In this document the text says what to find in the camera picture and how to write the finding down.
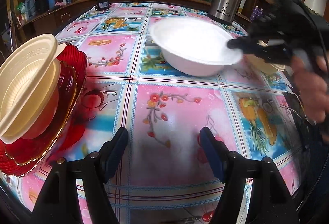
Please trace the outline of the person's right hand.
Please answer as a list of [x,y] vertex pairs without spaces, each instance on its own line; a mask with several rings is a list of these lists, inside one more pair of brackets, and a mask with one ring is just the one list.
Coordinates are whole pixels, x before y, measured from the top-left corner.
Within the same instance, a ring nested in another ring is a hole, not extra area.
[[324,123],[328,114],[327,83],[319,75],[307,71],[299,57],[292,58],[291,67],[307,117],[317,124]]

